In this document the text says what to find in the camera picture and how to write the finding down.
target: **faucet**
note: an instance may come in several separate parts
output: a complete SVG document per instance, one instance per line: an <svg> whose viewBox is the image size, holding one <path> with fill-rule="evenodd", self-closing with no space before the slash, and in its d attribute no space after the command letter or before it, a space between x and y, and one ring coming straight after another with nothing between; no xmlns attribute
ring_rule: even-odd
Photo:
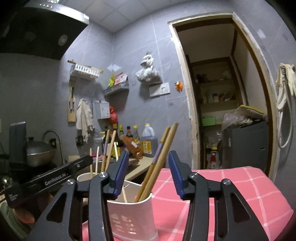
<svg viewBox="0 0 296 241"><path fill-rule="evenodd" d="M59 137L58 133L57 133L55 130L53 130L53 129L48 129L48 130L46 130L46 131L43 133L41 140L44 141L44 138L45 138L46 134L49 133L49 132L54 133L54 134L57 136L58 140L59 140L59 150L60 150L60 153L61 153L61 161L62 161L62 165L65 165L66 162L64 161L64 158L63 158L63 147L62 147L62 142L61 142L61 138Z"/></svg>

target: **human hand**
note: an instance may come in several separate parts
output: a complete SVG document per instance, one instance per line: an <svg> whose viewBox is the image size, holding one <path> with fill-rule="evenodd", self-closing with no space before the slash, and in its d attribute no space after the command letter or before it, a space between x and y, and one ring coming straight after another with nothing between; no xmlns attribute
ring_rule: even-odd
<svg viewBox="0 0 296 241"><path fill-rule="evenodd" d="M47 193L44 195L45 205L47 206L52 201L52 195ZM29 224L34 223L35 218L26 208L18 207L14 209L16 217L23 223Z"/></svg>

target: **ceiling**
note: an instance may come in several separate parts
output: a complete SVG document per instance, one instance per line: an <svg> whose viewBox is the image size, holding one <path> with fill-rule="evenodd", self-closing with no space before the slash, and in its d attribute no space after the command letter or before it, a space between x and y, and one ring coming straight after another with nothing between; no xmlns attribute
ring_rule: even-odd
<svg viewBox="0 0 296 241"><path fill-rule="evenodd" d="M188 0L60 0L59 3L89 16L111 32L158 9Z"/></svg>
<svg viewBox="0 0 296 241"><path fill-rule="evenodd" d="M234 26L218 24L178 32L183 50L191 62L230 56Z"/></svg>

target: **gray tiled wall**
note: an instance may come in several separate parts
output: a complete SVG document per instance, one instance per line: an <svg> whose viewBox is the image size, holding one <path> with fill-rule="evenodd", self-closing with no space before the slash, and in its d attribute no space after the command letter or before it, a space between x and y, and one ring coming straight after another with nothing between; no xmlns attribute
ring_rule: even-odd
<svg viewBox="0 0 296 241"><path fill-rule="evenodd" d="M176 149L182 161L189 164L192 150L186 93L176 92L173 86L175 81L181 79L181 72L176 50L170 39L168 22L207 12L232 11L247 25L260 45L274 78L271 82L274 84L280 62L296 63L296 42L280 16L264 0L190 1L157 11L115 34L113 61L123 66L131 83L130 93L122 94L120 97L122 101L111 100L112 105L118 106L119 121L124 126L137 124L140 132L145 122L151 122L158 138L161 137L167 124L174 121L180 122L181 125L172 149ZM257 33L259 30L264 33L265 38L259 37ZM170 83L171 93L169 95L151 99L148 96L148 87L137 81L134 74L141 68L139 63L147 51L153 54L154 66L160 71L163 82ZM139 118L135 119L134 113L137 113ZM295 158L293 153L296 151L296 146L294 142L293 139L288 155L285 155L287 150L281 153L275 183L292 207L296 208L296 193L290 191L295 187L296 162L293 160Z"/></svg>
<svg viewBox="0 0 296 241"><path fill-rule="evenodd" d="M112 63L113 34L91 23L74 41L61 61L20 54L0 54L0 141L8 152L8 130L13 122L26 121L28 136L40 140L47 129L56 130L64 149L64 158L69 155L89 153L95 147L91 139L88 145L77 148L74 123L67 122L67 100L70 94L68 59L78 63L103 68L97 82L81 80L75 85L76 107L81 98L104 99L102 90L108 86ZM100 131L104 123L95 120L95 129ZM59 152L54 160L60 164Z"/></svg>

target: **door frame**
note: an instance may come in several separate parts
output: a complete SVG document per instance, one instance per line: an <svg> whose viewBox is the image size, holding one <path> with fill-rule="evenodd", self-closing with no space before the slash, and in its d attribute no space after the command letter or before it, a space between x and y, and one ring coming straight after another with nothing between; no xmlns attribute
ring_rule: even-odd
<svg viewBox="0 0 296 241"><path fill-rule="evenodd" d="M175 45L178 59L180 62L185 87L184 89L187 97L188 114L192 127L192 168L200 169L199 118L194 99L193 86L190 78L189 67L186 63L185 53L183 51L180 39L178 37L177 30L182 31L201 26L209 26L223 23L232 23L234 25L236 31L246 44L253 58L253 61L255 62L258 74L260 76L268 110L267 114L269 122L269 149L266 175L268 175L268 177L272 179L275 173L275 163L276 160L279 158L279 149L277 148L276 141L278 113L276 110L275 84L260 46L256 42L255 38L253 37L249 29L246 27L246 25L234 12L195 15L168 22L170 32L172 35L172 41Z"/></svg>

